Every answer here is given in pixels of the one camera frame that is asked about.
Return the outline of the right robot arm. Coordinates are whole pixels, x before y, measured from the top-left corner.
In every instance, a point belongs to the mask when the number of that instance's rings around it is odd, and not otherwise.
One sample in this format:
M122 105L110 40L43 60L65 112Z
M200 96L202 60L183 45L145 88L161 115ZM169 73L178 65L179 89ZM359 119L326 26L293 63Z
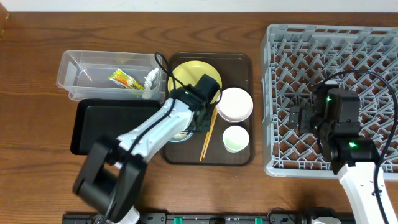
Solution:
M337 84L316 87L313 106L293 106L289 128L317 139L322 156L330 161L354 214L356 223L397 223L373 140L360 136L358 93Z

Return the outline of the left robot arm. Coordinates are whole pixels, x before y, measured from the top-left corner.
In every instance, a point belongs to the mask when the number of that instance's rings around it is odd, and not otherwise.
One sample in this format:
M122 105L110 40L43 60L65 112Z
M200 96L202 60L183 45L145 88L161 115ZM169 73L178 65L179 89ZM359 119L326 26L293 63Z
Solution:
M73 192L102 215L100 222L136 223L137 202L152 157L177 133L200 124L221 91L203 75L195 85L169 93L164 105L132 131L115 139L98 139L88 153Z

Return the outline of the white cup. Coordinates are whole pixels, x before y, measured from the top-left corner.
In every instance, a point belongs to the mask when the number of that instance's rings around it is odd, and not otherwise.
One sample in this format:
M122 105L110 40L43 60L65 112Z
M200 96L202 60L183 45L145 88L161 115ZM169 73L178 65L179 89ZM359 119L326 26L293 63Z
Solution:
M249 145L249 134L241 126L228 127L222 136L223 144L230 153L237 153Z

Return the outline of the green red snack wrapper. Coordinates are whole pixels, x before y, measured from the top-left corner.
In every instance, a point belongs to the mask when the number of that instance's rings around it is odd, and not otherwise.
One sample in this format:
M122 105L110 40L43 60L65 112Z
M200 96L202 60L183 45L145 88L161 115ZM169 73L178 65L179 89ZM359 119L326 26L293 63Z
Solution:
M124 73L121 69L116 69L116 71L108 77L108 80L115 82L115 84L133 90L143 90L144 86L139 84L132 76Z

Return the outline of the yellow plate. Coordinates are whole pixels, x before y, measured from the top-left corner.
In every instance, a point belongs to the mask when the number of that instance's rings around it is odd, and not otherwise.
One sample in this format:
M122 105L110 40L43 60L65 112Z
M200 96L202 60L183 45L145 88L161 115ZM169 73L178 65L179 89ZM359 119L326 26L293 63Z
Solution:
M216 80L216 82L219 84L220 88L223 87L223 83L221 80L221 75L217 69L210 65L209 63L199 61L199 60L191 60L188 62L184 62L180 65L178 65L173 71L172 71L174 77L181 81L184 85L189 85L195 86L199 79L203 75L208 75L209 77L213 78ZM172 78L170 77L167 82L167 90L170 93L174 89L173 86L173 81ZM220 91L218 90L216 95L213 97L210 104L217 104L218 100L220 100ZM178 99L181 102L184 102L186 105L191 105L196 98L192 99L191 97L187 96L182 96L182 99Z

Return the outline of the light blue bowl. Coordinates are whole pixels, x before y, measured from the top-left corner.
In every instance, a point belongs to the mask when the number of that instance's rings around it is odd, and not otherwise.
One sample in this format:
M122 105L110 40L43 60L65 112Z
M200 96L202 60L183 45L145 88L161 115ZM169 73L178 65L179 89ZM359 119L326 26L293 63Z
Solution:
M177 133L176 135L174 135L169 142L184 142L188 139L190 139L193 135L193 132L191 131L183 131L180 133Z

